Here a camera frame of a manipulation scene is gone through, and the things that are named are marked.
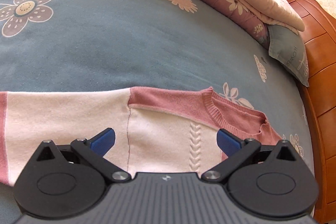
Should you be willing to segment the pink and cream knit sweater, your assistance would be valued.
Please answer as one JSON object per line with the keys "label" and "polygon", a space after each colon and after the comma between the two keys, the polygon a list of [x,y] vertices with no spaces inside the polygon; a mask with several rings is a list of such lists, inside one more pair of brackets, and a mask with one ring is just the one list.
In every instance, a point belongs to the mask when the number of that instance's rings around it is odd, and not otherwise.
{"label": "pink and cream knit sweater", "polygon": [[13,185],[46,139],[68,144],[114,129],[105,158],[137,172],[203,173],[227,158],[217,145],[223,128],[240,139],[274,145],[280,136],[246,100],[198,92],[132,87],[107,92],[1,93],[1,182]]}

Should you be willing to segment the blue-green flowers pillow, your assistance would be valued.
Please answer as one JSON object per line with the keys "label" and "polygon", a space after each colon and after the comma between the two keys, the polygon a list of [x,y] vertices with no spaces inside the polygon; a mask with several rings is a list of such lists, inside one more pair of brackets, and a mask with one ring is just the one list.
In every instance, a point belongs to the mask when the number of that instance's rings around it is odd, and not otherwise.
{"label": "blue-green flowers pillow", "polygon": [[309,65],[300,35],[279,26],[268,25],[269,56],[279,61],[305,87],[309,87]]}

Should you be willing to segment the blue floral bed sheet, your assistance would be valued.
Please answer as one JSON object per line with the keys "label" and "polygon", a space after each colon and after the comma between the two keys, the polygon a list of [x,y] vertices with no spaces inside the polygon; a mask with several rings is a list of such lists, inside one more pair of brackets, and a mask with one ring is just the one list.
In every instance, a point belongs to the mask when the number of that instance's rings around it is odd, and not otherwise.
{"label": "blue floral bed sheet", "polygon": [[[1,93],[212,88],[265,114],[310,169],[313,153],[294,78],[201,0],[1,0]],[[1,223],[21,212],[1,182]]]}

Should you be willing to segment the orange wooden headboard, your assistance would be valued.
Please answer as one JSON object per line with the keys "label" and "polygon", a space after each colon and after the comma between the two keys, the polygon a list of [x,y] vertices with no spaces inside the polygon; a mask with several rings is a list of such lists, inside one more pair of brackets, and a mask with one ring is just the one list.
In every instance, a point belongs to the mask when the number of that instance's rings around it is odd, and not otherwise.
{"label": "orange wooden headboard", "polygon": [[305,23],[301,32],[309,65],[309,87],[298,85],[313,148],[319,197],[314,219],[335,221],[335,18],[316,0],[287,0]]}

